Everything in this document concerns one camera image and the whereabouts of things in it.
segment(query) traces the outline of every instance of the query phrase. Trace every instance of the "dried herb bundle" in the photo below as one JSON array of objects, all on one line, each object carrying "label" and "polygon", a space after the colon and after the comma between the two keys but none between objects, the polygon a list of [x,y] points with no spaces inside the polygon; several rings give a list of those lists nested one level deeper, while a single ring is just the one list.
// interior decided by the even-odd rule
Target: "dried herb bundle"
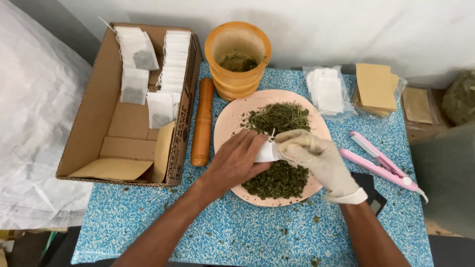
[{"label": "dried herb bundle", "polygon": [[[310,130],[307,116],[308,109],[303,109],[296,103],[269,104],[259,108],[258,111],[249,112],[249,117],[243,119],[245,124],[241,124],[241,126],[249,130],[256,130],[260,134],[271,134],[274,129],[274,134],[294,129]],[[301,198],[307,184],[307,176],[307,168],[294,167],[287,161],[276,161],[272,163],[269,170],[258,174],[243,183],[242,186],[250,194],[257,195],[262,200],[265,198]]]},{"label": "dried herb bundle", "polygon": [[250,111],[247,123],[241,126],[260,134],[271,134],[275,129],[275,135],[295,129],[310,130],[307,116],[308,109],[303,109],[299,104],[268,104],[258,111]]},{"label": "dried herb bundle", "polygon": [[266,198],[302,197],[307,184],[308,169],[297,168],[286,161],[272,163],[269,170],[261,172],[256,177],[242,184],[249,194],[257,195],[262,200]]}]

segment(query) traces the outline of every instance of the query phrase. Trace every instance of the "white latex glove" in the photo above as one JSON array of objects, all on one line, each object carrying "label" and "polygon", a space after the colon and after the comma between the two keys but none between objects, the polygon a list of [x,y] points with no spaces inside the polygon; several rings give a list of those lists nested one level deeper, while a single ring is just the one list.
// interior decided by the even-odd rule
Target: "white latex glove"
[{"label": "white latex glove", "polygon": [[327,200],[360,204],[368,198],[364,189],[350,175],[332,141],[305,130],[280,133],[274,141],[285,157],[310,169],[318,182],[327,189]]}]

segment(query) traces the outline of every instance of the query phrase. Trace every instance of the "black scale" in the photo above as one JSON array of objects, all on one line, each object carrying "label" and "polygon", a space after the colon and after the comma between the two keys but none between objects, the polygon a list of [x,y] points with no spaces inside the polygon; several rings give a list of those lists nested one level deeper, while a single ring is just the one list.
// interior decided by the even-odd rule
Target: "black scale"
[{"label": "black scale", "polygon": [[352,172],[351,175],[355,179],[356,183],[363,187],[366,194],[368,194],[368,199],[366,199],[366,202],[370,205],[374,214],[377,216],[388,201],[383,196],[381,196],[381,194],[379,194],[376,189],[374,189],[373,176],[359,172]]}]

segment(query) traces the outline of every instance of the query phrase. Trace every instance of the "bare hand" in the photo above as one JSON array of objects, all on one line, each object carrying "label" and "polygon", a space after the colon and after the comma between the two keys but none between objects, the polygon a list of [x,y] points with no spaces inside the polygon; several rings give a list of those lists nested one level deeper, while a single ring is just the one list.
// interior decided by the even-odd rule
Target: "bare hand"
[{"label": "bare hand", "polygon": [[243,129],[220,147],[199,180],[205,182],[210,193],[217,198],[269,169],[270,162],[254,164],[257,152],[267,139],[266,135]]}]

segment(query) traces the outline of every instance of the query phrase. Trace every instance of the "blue speckled table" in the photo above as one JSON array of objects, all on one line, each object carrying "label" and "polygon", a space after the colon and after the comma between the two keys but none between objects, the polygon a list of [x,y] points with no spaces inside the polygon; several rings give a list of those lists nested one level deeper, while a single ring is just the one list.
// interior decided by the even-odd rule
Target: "blue speckled table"
[{"label": "blue speckled table", "polygon": [[[207,63],[201,63],[199,77],[211,77]],[[344,79],[347,87],[353,88],[355,77],[345,76]],[[266,69],[258,90],[264,89],[290,90],[309,98],[302,71]],[[226,104],[215,94],[213,128]],[[338,147],[373,161],[349,138],[350,131],[358,131],[415,179],[400,105],[389,118],[362,115],[326,123]],[[193,127],[194,117],[190,133],[193,133]],[[96,183],[72,263],[118,257],[164,212],[165,203],[171,204],[179,198],[205,170],[190,165],[190,147],[191,141],[183,181],[174,188],[176,191],[144,187],[129,187],[124,191],[124,186]],[[345,160],[345,163],[352,172],[368,173],[349,161]],[[378,176],[375,187],[388,200],[378,216],[384,229],[412,266],[432,267],[417,193],[403,190]],[[311,205],[296,203],[269,208],[249,204],[229,191],[224,199],[217,199],[198,216],[170,260],[246,267],[302,267],[311,266],[315,256],[322,260],[321,267],[357,266],[340,209],[326,201],[322,197],[324,193],[322,189],[310,197]],[[320,217],[318,223],[314,222],[314,216]]]}]

